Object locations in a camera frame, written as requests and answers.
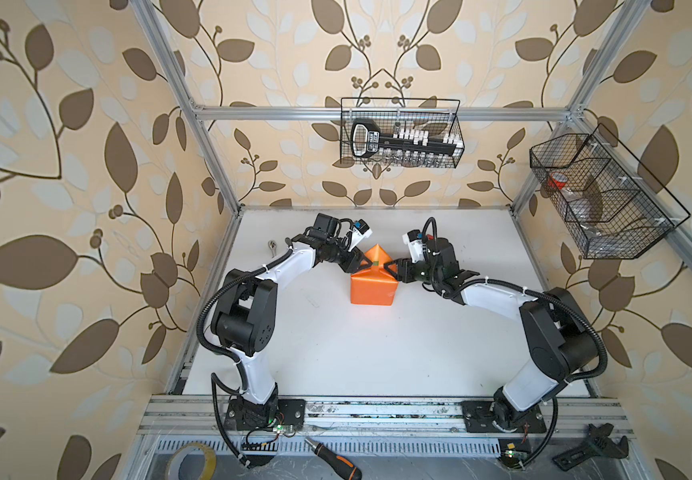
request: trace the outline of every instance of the orange block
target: orange block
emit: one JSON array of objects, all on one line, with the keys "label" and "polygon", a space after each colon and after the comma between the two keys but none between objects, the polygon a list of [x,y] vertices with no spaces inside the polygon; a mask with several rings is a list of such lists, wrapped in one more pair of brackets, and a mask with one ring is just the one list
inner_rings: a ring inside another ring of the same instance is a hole
[{"label": "orange block", "polygon": [[391,257],[375,245],[365,256],[373,262],[369,270],[362,270],[351,275],[351,303],[355,305],[391,305],[394,293],[397,293],[397,282],[383,264]]}]

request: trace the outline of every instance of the black cable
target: black cable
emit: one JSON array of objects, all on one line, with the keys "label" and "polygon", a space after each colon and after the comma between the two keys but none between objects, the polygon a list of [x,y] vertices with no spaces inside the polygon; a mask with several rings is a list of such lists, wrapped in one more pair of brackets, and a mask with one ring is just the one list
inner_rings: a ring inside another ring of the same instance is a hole
[{"label": "black cable", "polygon": [[554,430],[556,429],[556,420],[560,416],[560,404],[559,402],[556,401],[556,397],[551,398],[552,401],[552,415],[551,415],[551,425],[549,425],[549,429],[546,431],[546,435],[543,437],[543,440],[541,441],[540,445],[536,447],[535,450],[533,450],[527,458],[525,458],[523,461],[519,462],[516,464],[519,466],[517,468],[516,466],[514,467],[509,467],[512,470],[518,470],[521,468],[524,468],[528,466],[530,463],[533,462],[533,460],[536,459],[538,455],[543,451],[544,448],[546,448],[547,445],[549,445],[549,440],[551,440],[551,436],[554,435]]},{"label": "black cable", "polygon": [[600,338],[600,335],[592,328],[592,326],[589,324],[589,321],[583,315],[580,315],[578,312],[575,312],[572,308],[560,302],[554,296],[546,295],[545,293],[541,292],[535,292],[534,290],[528,290],[522,286],[510,282],[504,282],[503,280],[495,280],[492,278],[477,278],[474,280],[467,281],[453,292],[445,293],[443,295],[443,298],[452,299],[458,296],[461,292],[463,292],[463,290],[465,290],[466,287],[472,286],[476,283],[492,283],[493,285],[504,286],[506,288],[510,288],[511,290],[522,292],[525,295],[534,296],[539,300],[551,303],[554,307],[558,308],[559,310],[562,310],[562,312],[564,313],[567,313],[572,317],[573,320],[576,320],[578,323],[583,325],[583,328],[586,329],[586,331],[591,336],[592,341],[594,342],[594,346],[596,347],[597,355],[599,356],[600,361],[597,364],[597,366],[594,367],[594,369],[589,370],[588,372],[573,373],[565,379],[565,382],[571,383],[575,380],[592,379],[594,377],[600,376],[607,369],[607,349],[605,348],[605,343]]},{"label": "black cable", "polygon": [[226,447],[228,447],[229,450],[231,450],[231,453],[234,454],[234,456],[239,460],[239,463],[245,466],[245,468],[250,468],[252,465],[250,463],[250,459],[245,456],[244,453],[240,452],[239,449],[234,445],[234,443],[231,441],[230,438],[228,438],[228,434],[226,433],[226,428],[223,427],[223,422],[221,422],[221,416],[217,410],[217,390],[215,389],[215,386],[218,385],[217,383],[217,375],[214,373],[210,376],[210,379],[212,380],[211,382],[211,387],[212,387],[212,408],[215,412],[215,422],[217,424],[217,429],[221,433],[221,437],[223,438],[223,441],[226,443]]}]

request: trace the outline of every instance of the white work surface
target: white work surface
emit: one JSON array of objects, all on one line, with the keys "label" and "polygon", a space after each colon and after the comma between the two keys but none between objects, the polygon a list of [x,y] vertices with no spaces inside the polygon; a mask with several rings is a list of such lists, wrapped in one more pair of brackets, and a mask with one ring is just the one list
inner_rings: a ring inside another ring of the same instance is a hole
[{"label": "white work surface", "polygon": [[[434,216],[461,268],[542,290],[506,210],[322,212],[365,219],[373,234],[359,248],[379,244],[394,259],[409,257],[401,235]],[[248,210],[226,272],[271,260],[268,240],[282,254],[284,237],[302,233],[316,216],[315,210]],[[350,291],[351,278],[338,265],[319,264],[278,293],[276,329],[264,352],[280,395],[492,396],[529,358],[521,322],[443,300],[419,282],[400,283],[392,306],[352,305]],[[239,384],[231,360],[199,346],[183,393],[209,395],[212,372]],[[580,381],[560,395],[589,393]]]}]

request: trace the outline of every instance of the black wire basket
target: black wire basket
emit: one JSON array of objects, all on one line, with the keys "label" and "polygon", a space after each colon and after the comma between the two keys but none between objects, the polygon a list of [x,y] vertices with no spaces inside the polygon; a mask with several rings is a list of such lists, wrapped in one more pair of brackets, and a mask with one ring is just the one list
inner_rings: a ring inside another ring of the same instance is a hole
[{"label": "black wire basket", "polygon": [[341,158],[456,168],[466,148],[459,106],[458,100],[437,98],[341,98]]},{"label": "black wire basket", "polygon": [[[635,173],[620,165],[614,147],[631,156]],[[586,259],[635,259],[690,217],[603,124],[591,134],[564,134],[532,147],[530,168]]]}]

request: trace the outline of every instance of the roll of tape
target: roll of tape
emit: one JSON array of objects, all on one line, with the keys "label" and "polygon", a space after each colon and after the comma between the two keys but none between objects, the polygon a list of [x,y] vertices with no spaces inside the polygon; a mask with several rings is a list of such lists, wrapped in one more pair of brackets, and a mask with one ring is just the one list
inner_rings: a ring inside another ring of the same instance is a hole
[{"label": "roll of tape", "polygon": [[193,453],[195,450],[202,452],[202,456],[205,457],[205,466],[202,468],[199,474],[198,480],[210,480],[212,474],[215,473],[215,451],[206,446],[204,443],[191,442],[178,448],[178,451],[170,457],[167,461],[167,468],[165,469],[165,478],[167,480],[180,480],[178,478],[178,472],[181,470],[181,464],[185,460],[186,456]]}]

